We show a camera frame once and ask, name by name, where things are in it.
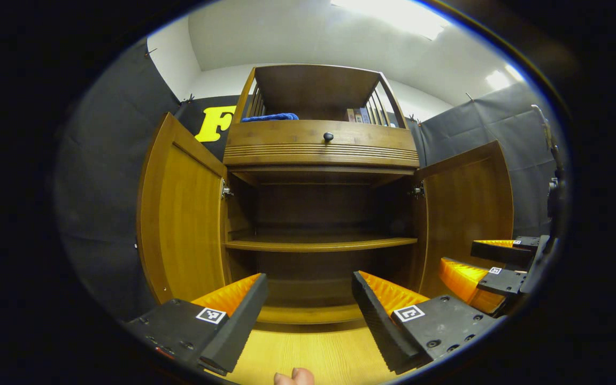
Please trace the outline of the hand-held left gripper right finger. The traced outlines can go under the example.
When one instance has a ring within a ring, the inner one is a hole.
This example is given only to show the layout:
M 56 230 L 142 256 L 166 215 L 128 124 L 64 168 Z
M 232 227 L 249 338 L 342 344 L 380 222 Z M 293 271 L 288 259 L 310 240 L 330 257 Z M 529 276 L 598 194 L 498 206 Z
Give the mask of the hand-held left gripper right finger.
M 364 271 L 352 295 L 390 371 L 403 374 L 449 356 L 502 320 L 450 296 L 425 297 Z

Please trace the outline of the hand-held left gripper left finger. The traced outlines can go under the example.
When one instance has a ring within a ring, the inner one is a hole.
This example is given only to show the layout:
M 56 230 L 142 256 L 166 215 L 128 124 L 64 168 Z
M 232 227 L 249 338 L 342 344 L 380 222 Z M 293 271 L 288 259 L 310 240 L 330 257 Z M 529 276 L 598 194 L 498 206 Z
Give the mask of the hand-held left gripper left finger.
M 226 376 L 235 369 L 267 295 L 267 276 L 257 273 L 193 301 L 168 300 L 126 328 L 179 366 Z

